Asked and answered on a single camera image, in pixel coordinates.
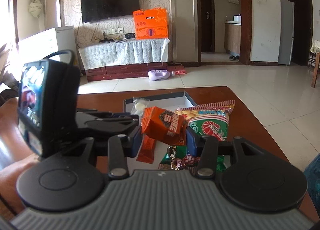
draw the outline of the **white patterned tablecloth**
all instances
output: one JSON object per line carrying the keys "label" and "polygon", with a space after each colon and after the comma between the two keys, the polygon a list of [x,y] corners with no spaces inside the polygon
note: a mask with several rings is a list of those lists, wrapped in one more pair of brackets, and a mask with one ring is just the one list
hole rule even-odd
{"label": "white patterned tablecloth", "polygon": [[168,62],[169,39],[128,39],[79,48],[84,69],[135,63]]}

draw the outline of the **gray refrigerator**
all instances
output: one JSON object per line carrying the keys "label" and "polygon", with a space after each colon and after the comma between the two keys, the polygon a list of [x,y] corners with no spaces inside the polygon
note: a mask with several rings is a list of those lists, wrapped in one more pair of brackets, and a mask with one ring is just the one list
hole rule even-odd
{"label": "gray refrigerator", "polygon": [[294,37],[294,4],[281,0],[281,36],[278,63],[290,65]]}

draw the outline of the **orange cardboard box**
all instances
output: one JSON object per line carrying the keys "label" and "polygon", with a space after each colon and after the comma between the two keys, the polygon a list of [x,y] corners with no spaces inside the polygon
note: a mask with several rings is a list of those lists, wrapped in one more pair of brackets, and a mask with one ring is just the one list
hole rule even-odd
{"label": "orange cardboard box", "polygon": [[167,11],[164,8],[138,10],[133,12],[137,39],[168,37]]}

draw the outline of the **wooden leg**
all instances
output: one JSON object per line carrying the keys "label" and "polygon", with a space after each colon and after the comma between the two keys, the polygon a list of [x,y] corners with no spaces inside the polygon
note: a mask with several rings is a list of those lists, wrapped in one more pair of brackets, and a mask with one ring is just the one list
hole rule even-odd
{"label": "wooden leg", "polygon": [[312,79],[312,83],[311,83],[311,86],[313,88],[316,87],[316,82],[317,82],[317,77],[318,77],[318,69],[319,69],[319,62],[320,62],[320,53],[317,53],[316,66],[315,66],[315,70],[313,72],[313,79]]}

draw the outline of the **orange wrapper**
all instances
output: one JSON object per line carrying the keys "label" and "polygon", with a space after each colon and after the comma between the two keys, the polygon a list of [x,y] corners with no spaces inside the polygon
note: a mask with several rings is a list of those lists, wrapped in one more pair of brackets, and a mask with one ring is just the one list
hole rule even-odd
{"label": "orange wrapper", "polygon": [[148,135],[144,135],[142,146],[137,157],[137,161],[152,164],[155,157],[154,152],[156,148],[156,140],[150,138]]}
{"label": "orange wrapper", "polygon": [[187,122],[181,115],[158,107],[144,109],[142,133],[171,146],[185,145]]}

